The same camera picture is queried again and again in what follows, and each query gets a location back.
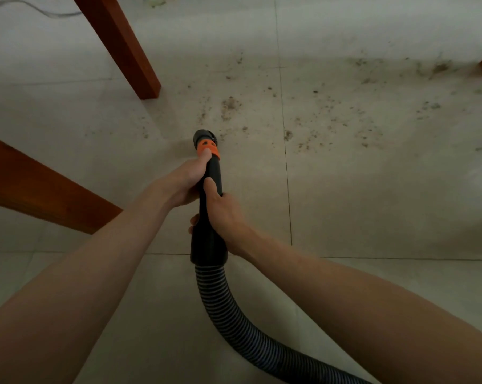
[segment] ribbed hose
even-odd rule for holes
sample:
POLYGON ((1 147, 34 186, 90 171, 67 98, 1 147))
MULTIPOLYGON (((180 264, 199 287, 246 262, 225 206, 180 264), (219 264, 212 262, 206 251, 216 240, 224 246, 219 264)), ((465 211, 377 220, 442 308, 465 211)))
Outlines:
POLYGON ((226 282, 223 266, 195 266, 207 314, 219 333, 257 368, 288 383, 368 383, 267 336, 242 313, 226 282))

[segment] white cable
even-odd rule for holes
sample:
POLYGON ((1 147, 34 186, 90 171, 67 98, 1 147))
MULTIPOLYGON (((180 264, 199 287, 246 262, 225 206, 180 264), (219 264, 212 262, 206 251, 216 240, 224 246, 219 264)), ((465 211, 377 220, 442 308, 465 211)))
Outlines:
POLYGON ((0 0, 0 6, 8 4, 10 2, 20 2, 21 4, 25 4, 27 6, 32 7, 34 10, 37 12, 40 12, 44 16, 47 16, 51 19, 63 19, 65 17, 74 17, 74 16, 79 16, 82 14, 81 11, 79 12, 70 12, 70 13, 55 13, 55 12, 47 12, 42 9, 40 9, 38 6, 31 4, 30 2, 27 2, 26 0, 0 0))

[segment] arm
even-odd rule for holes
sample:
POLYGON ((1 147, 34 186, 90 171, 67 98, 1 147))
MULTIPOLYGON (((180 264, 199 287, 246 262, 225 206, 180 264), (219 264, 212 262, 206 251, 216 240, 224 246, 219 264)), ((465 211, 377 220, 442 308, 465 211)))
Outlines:
POLYGON ((379 277, 303 255, 251 229, 204 183, 214 229, 383 383, 482 383, 482 332, 379 277))
POLYGON ((168 212, 197 198, 192 188, 210 158, 206 149, 154 181, 0 307, 0 383, 73 382, 168 212))

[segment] vacuum wand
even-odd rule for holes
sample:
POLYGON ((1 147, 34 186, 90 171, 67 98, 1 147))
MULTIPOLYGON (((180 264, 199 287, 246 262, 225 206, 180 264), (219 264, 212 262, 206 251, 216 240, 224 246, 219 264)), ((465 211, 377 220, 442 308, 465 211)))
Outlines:
POLYGON ((216 136, 205 129, 200 129, 193 136, 193 144, 198 154, 209 148, 212 152, 211 160, 207 162, 204 177, 197 186, 200 192, 200 218, 193 227, 191 235, 191 262, 198 266, 222 266, 228 258, 225 241, 212 228, 207 214, 207 198, 204 191, 204 180, 211 177, 216 183, 218 193, 221 189, 221 171, 219 169, 219 151, 216 136))

